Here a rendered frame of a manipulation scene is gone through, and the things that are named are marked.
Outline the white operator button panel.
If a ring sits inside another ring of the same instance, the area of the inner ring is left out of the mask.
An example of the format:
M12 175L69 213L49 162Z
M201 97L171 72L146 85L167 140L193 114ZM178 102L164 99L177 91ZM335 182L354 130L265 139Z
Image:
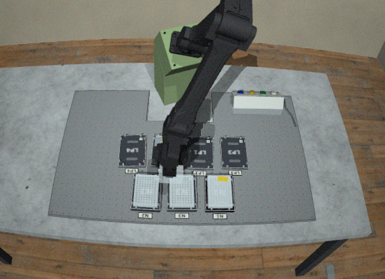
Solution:
M232 91L230 103L232 114L276 114L281 115L283 103L285 109L291 115L294 125L296 123L290 111L286 108L284 97L274 91Z

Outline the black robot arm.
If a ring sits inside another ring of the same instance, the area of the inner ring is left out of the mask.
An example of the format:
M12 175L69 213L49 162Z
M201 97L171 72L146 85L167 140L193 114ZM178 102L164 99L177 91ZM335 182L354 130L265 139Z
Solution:
M176 177L183 138L193 134L197 111L223 66L238 49L246 52L256 33L257 27L252 25L252 0L220 0L199 24L172 32L170 53L204 57L163 123L160 165L166 178Z

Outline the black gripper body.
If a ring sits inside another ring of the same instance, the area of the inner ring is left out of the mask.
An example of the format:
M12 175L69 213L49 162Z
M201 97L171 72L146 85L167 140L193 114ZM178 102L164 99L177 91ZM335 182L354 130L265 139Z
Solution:
M160 143L157 143L157 146L153 146L152 158L155 158L156 161L160 160ZM181 162L179 165L190 166L191 153L187 153L187 145L183 144L181 146Z

